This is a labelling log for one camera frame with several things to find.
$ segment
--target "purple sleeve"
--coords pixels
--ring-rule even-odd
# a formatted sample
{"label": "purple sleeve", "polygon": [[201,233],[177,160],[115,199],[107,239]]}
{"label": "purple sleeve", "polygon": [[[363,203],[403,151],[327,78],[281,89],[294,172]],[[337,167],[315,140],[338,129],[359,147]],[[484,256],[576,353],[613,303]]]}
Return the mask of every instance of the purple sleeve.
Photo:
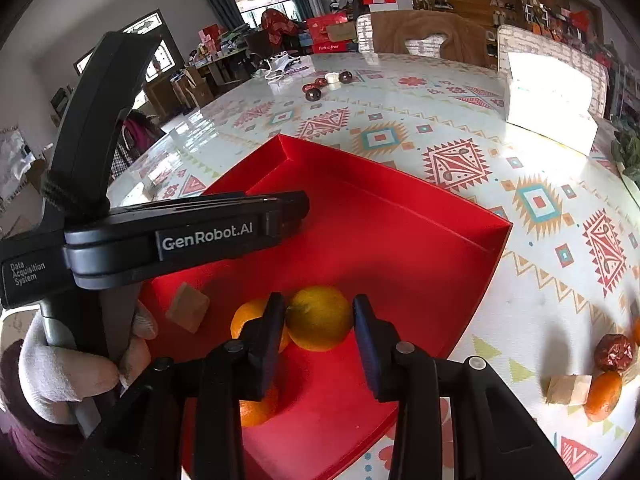
{"label": "purple sleeve", "polygon": [[5,431],[0,433],[0,470],[15,470],[25,480],[54,479],[82,445],[77,426],[61,426],[40,418],[22,394],[18,358],[22,341],[17,341],[0,360],[0,394],[8,413]]}

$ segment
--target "gloved hand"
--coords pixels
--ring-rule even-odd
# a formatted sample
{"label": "gloved hand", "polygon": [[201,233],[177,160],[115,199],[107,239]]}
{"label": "gloved hand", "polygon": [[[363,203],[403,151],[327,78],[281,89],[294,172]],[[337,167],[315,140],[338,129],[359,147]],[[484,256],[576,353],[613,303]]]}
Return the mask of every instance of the gloved hand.
{"label": "gloved hand", "polygon": [[42,316],[37,313],[24,338],[18,374],[29,405],[54,424],[76,424],[68,401],[80,401],[112,390],[118,381],[128,388],[151,362],[145,339],[158,334],[158,324],[138,302],[133,337],[119,366],[106,357],[47,345]]}

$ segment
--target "orange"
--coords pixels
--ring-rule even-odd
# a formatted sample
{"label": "orange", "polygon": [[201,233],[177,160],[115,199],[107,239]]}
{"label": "orange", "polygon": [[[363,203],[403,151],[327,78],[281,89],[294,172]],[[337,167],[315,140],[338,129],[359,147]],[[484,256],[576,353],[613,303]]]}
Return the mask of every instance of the orange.
{"label": "orange", "polygon": [[[262,317],[264,309],[267,307],[267,301],[268,300],[251,300],[241,305],[231,320],[231,337],[234,339],[239,338],[242,327],[247,321]],[[282,352],[289,344],[289,341],[289,333],[287,332],[287,327],[284,326],[282,327],[282,337],[280,338],[280,348],[278,348],[278,352]]]}
{"label": "orange", "polygon": [[265,423],[278,409],[278,391],[275,386],[271,386],[264,395],[263,400],[257,402],[253,400],[240,401],[240,426],[248,428]]}
{"label": "orange", "polygon": [[634,323],[634,340],[640,346],[640,317]]}
{"label": "orange", "polygon": [[597,376],[589,388],[584,413],[589,420],[600,422],[616,407],[622,393],[622,377],[618,372],[604,372]]}
{"label": "orange", "polygon": [[324,352],[347,337],[353,327],[353,312],[347,299],[334,286],[308,286],[291,298],[286,323],[296,345]]}

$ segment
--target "round table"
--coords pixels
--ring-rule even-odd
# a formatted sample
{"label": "round table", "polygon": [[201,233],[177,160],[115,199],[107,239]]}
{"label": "round table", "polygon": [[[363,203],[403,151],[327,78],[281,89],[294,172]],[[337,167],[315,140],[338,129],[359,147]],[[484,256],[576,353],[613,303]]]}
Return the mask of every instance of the round table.
{"label": "round table", "polygon": [[[591,374],[596,343],[606,333],[629,335],[638,315],[640,215],[610,161],[610,130],[598,131],[586,158],[506,123],[494,72],[443,59],[329,54],[294,68],[277,82],[254,78],[185,118],[115,181],[111,202],[196,196],[286,134],[405,171],[507,218],[513,231],[500,264],[450,359],[487,359],[576,478],[597,479],[635,424],[640,380],[596,424],[580,406],[546,404],[545,384]],[[341,70],[353,73],[352,84],[305,100],[303,84]],[[461,150],[473,156],[456,156]],[[444,478],[453,478],[450,413],[441,404]],[[386,479],[392,437],[339,478]]]}

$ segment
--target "green plant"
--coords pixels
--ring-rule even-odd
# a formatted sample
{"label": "green plant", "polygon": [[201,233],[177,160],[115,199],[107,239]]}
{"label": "green plant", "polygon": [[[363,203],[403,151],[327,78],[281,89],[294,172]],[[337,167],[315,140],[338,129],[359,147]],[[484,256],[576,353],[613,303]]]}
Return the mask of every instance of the green plant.
{"label": "green plant", "polygon": [[640,183],[640,134],[634,128],[625,128],[616,132],[615,136],[616,139],[611,142],[613,159],[625,165],[622,173],[638,186]]}

